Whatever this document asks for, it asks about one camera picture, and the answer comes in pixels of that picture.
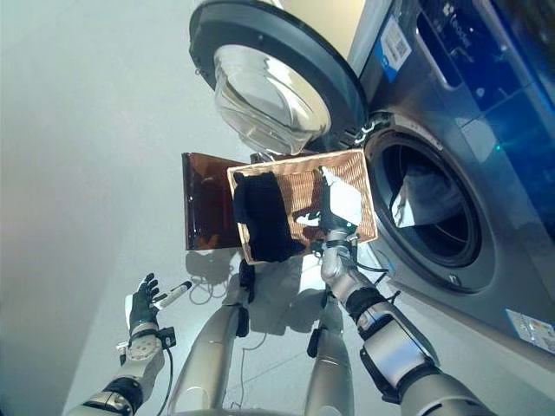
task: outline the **sticker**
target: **sticker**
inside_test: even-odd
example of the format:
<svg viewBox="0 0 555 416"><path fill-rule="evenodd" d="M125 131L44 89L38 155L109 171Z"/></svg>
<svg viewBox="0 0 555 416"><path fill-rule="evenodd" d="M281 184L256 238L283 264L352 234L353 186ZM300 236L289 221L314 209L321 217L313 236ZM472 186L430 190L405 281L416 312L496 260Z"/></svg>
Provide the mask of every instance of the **sticker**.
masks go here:
<svg viewBox="0 0 555 416"><path fill-rule="evenodd" d="M405 63L412 51L407 38L391 16L375 46L376 57L380 60L383 72L385 72L389 82L395 79L402 64Z"/></svg>
<svg viewBox="0 0 555 416"><path fill-rule="evenodd" d="M521 340L555 354L555 330L553 325L531 318L519 312L505 309L506 315Z"/></svg>

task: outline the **front-loading washing machine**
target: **front-loading washing machine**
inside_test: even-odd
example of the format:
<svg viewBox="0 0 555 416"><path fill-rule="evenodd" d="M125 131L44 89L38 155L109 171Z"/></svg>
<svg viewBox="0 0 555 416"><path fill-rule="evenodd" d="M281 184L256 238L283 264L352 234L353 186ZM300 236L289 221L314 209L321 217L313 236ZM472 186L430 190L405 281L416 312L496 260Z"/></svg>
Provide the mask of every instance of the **front-loading washing machine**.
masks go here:
<svg viewBox="0 0 555 416"><path fill-rule="evenodd" d="M550 4L393 0L360 78L316 31L261 2L203 3L189 51L224 119L260 152L364 146L374 248L398 283L553 352ZM456 204L400 228L392 204L411 166Z"/></svg>
<svg viewBox="0 0 555 416"><path fill-rule="evenodd" d="M550 2L394 1L361 75L378 258L398 283L551 353L554 16ZM400 227L394 202L415 166L457 206Z"/></svg>

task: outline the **washing machine door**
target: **washing machine door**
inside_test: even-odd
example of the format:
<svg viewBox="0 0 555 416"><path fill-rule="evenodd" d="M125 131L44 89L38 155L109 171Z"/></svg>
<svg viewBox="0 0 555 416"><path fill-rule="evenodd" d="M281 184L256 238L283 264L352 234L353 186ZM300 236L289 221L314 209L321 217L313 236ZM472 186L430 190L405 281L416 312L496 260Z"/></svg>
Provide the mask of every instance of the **washing machine door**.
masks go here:
<svg viewBox="0 0 555 416"><path fill-rule="evenodd" d="M339 148L367 117L349 64L315 30L262 2L202 3L189 52L225 121L257 151L297 154L317 142Z"/></svg>

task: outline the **laundry basket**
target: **laundry basket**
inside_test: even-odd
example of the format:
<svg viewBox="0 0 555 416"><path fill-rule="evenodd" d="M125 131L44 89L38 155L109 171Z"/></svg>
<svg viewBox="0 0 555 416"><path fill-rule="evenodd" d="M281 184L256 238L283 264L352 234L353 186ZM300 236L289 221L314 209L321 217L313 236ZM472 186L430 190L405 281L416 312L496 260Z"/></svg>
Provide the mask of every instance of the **laundry basket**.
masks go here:
<svg viewBox="0 0 555 416"><path fill-rule="evenodd" d="M300 241L306 247L306 250L299 254L303 255L310 252L311 241L324 237L317 227L307 227L295 222L295 218L299 215L320 211L322 182L321 174L318 171L320 166L328 167L336 176L353 185L361 193L362 222L356 230L358 241L364 243L375 240L377 238L375 213L366 170L366 159L362 149L320 153L276 162L230 167L227 169L227 178L232 189L232 195L234 195L237 187L237 182L233 177L234 173L239 172L245 176L260 175L265 172L274 173L284 200L291 237ZM249 231L246 225L238 223L238 231L247 263L263 263L255 261L251 257Z"/></svg>

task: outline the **black towel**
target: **black towel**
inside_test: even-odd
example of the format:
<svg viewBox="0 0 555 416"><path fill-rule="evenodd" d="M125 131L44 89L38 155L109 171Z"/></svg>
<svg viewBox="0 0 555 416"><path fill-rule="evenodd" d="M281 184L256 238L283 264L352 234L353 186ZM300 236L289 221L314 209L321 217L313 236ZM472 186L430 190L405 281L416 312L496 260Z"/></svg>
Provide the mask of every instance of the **black towel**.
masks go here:
<svg viewBox="0 0 555 416"><path fill-rule="evenodd" d="M235 173L237 188L233 196L233 211L238 223L249 230L249 245L253 260L283 262L304 250L291 238L284 200L273 173L244 176Z"/></svg>

